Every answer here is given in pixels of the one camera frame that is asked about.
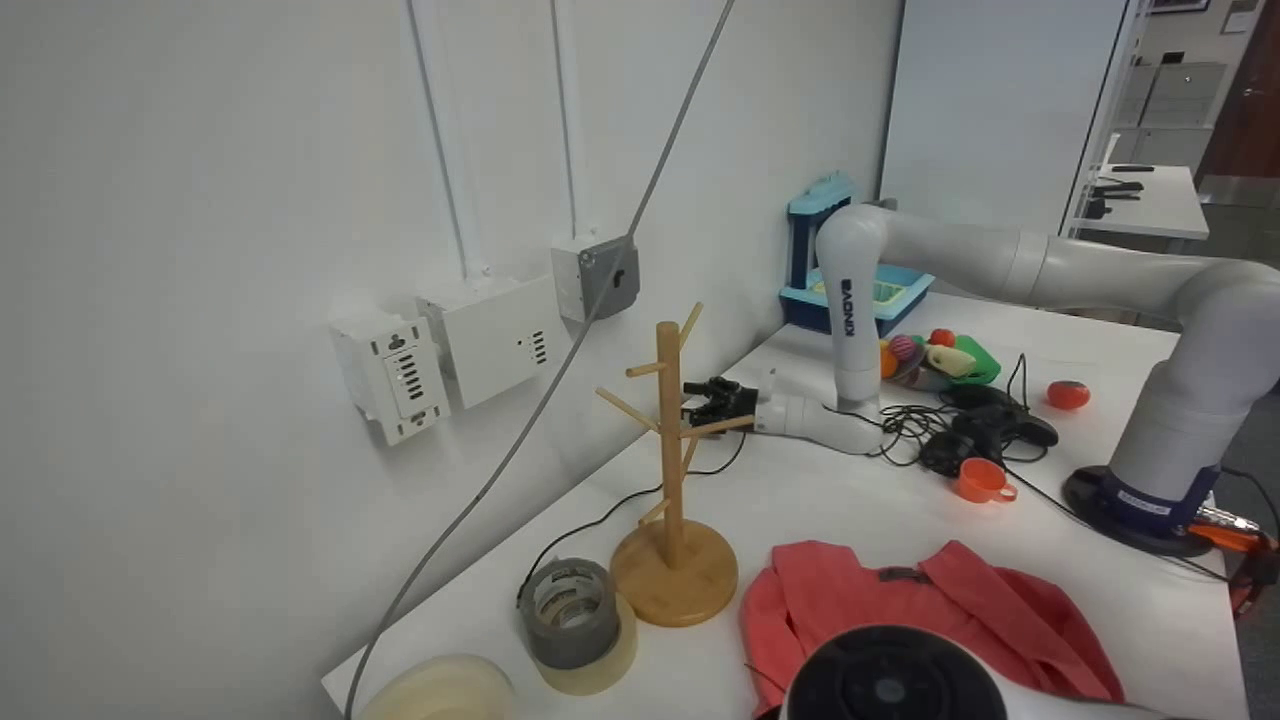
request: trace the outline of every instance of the white table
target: white table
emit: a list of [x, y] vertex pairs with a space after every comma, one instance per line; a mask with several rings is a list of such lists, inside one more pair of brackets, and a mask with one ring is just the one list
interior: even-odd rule
[[[1108, 460], [1144, 372], [1172, 352], [1172, 336], [1164, 332], [960, 296], [924, 300], [904, 328], [928, 332], [932, 324], [980, 336], [1008, 368], [1016, 352], [1028, 352], [1032, 388], [1056, 376], [1092, 384], [1096, 404], [1076, 420], [1056, 420], [1064, 444], [1024, 472], [1048, 492], [1072, 468]], [[784, 328], [744, 356], [732, 376], [832, 396], [828, 340]], [[720, 464], [732, 444], [708, 444], [696, 464]], [[672, 632], [644, 624], [632, 672], [584, 700], [552, 692], [516, 640], [512, 592], [532, 556], [556, 532], [600, 516], [624, 492], [656, 484], [656, 476], [656, 440], [644, 436], [388, 628], [360, 696], [376, 696], [388, 680], [432, 656], [480, 652], [512, 676], [520, 716], [532, 720], [744, 720], [756, 708], [756, 692], [744, 672], [736, 604], [700, 628]], [[564, 544], [556, 556], [608, 564], [612, 544], [644, 508], [644, 500], [624, 508], [612, 524]], [[1120, 548], [1032, 492], [1004, 508], [976, 508], [920, 468], [888, 468], [884, 460], [836, 456], [800, 440], [752, 436], [724, 476], [688, 480], [688, 512], [728, 536], [740, 556], [740, 588], [756, 580], [768, 548], [788, 540], [852, 544], [868, 564], [916, 564], [944, 540], [964, 540], [992, 564], [1068, 588], [1104, 640], [1128, 700], [1180, 716], [1248, 716], [1224, 588]], [[344, 660], [324, 676], [336, 704], [344, 700], [352, 664]]]
[[1192, 168], [1152, 164], [1152, 172], [1100, 172], [1104, 180], [1144, 184], [1136, 200], [1108, 200], [1108, 216], [1080, 220], [1080, 232], [1152, 236], [1152, 240], [1208, 240], [1208, 220]]

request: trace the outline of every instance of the white wall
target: white wall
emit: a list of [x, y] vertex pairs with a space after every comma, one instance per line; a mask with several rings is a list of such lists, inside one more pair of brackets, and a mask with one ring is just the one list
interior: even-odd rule
[[[712, 4], [568, 0], [580, 208], [624, 224]], [[868, 188], [892, 0], [740, 0], [644, 244], [644, 300], [588, 344], [532, 448], [424, 588], [632, 428], [656, 316], [700, 368], [776, 328], [780, 204]], [[548, 16], [424, 8], [472, 264], [568, 236]], [[0, 4], [0, 716], [312, 720], [412, 556], [532, 392], [384, 456], [324, 336], [460, 280], [400, 0]]]

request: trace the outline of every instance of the power cord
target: power cord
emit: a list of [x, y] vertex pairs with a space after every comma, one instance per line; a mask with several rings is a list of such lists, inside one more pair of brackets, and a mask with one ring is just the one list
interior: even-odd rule
[[[952, 416], [956, 416], [952, 408], [936, 408], [936, 404], [892, 404], [888, 416], [880, 416], [880, 424], [868, 420], [868, 416], [856, 416], [856, 420], [864, 420], [864, 424], [872, 424], [872, 428], [880, 428], [888, 436], [872, 452], [872, 460], [884, 460], [892, 468], [912, 468], [912, 464], [920, 464], [920, 448], [936, 432], [944, 432], [952, 424]], [[912, 456], [908, 460], [892, 456], [904, 440], [912, 440]]]
[[[708, 468], [708, 472], [688, 472], [688, 476], [724, 476], [724, 472], [744, 456], [744, 448], [748, 448], [748, 432], [740, 432], [740, 440], [736, 440], [736, 448], [732, 448], [732, 456], [728, 456], [724, 464], [716, 464], [716, 468]], [[596, 520], [588, 520], [588, 524], [576, 524], [576, 528], [560, 532], [548, 548], [540, 548], [540, 552], [532, 556], [520, 588], [516, 588], [516, 604], [520, 604], [532, 572], [544, 568], [544, 560], [548, 560], [552, 548], [560, 548], [564, 540], [572, 540], [572, 536], [580, 536], [580, 532], [592, 532], [592, 528], [608, 524], [620, 508], [628, 508], [632, 500], [652, 496], [652, 492], [660, 492], [660, 488], [664, 488], [664, 484], [628, 492], [628, 496], [620, 496], [604, 516], [596, 516]]]
[[1020, 380], [1020, 392], [1024, 392], [1024, 408], [1028, 408], [1028, 384], [1032, 384], [1032, 360], [1028, 360], [1028, 352], [1016, 352], [1016, 364], [1012, 364], [1012, 372], [1008, 372], [1008, 380], [1004, 380], [1004, 392], [1012, 396], [1012, 384]]
[[692, 468], [688, 476], [724, 476], [724, 472], [744, 456], [748, 436], [752, 436], [752, 432], [740, 432], [740, 440], [736, 440], [736, 448], [728, 452], [724, 464], [716, 464], [716, 468]]
[[1236, 480], [1248, 480], [1248, 484], [1256, 488], [1256, 496], [1260, 496], [1260, 500], [1268, 504], [1268, 512], [1272, 512], [1272, 532], [1280, 536], [1280, 508], [1276, 508], [1268, 484], [1256, 480], [1252, 472], [1240, 472], [1240, 468], [1220, 468], [1220, 472], [1224, 472], [1224, 476], [1236, 476]]
[[[1044, 504], [1052, 504], [1056, 512], [1064, 512], [1068, 520], [1076, 520], [1080, 528], [1092, 528], [1092, 524], [1084, 524], [1068, 504], [1060, 504], [1056, 496], [1048, 496], [1040, 484], [1032, 484], [1032, 480], [1020, 476], [1016, 468], [1008, 468], [1008, 464], [1000, 464], [1000, 468], [1004, 468], [1020, 488], [1036, 492]], [[1208, 580], [1216, 580], [1216, 584], [1232, 584], [1224, 572], [1212, 572], [1212, 568], [1192, 564], [1192, 560], [1184, 560], [1184, 556], [1172, 556], [1172, 560], [1164, 560], [1164, 564], [1200, 572], [1200, 576], [1208, 576]]]

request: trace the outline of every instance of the black lid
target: black lid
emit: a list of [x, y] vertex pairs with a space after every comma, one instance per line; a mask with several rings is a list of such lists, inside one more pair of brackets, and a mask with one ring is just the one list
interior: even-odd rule
[[916, 628], [860, 628], [800, 668], [788, 720], [1004, 720], [1004, 700], [964, 648]]

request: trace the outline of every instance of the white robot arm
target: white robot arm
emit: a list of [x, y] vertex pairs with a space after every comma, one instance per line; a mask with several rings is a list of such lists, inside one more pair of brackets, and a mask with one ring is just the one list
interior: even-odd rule
[[1044, 232], [928, 224], [884, 208], [844, 208], [820, 232], [832, 304], [840, 412], [876, 404], [876, 264], [912, 264], [968, 292], [1124, 308], [1176, 320], [1176, 352], [1152, 368], [1108, 468], [1080, 468], [1064, 496], [1108, 536], [1188, 552], [1184, 524], [1248, 408], [1280, 376], [1280, 272], [1248, 260], [1156, 256]]

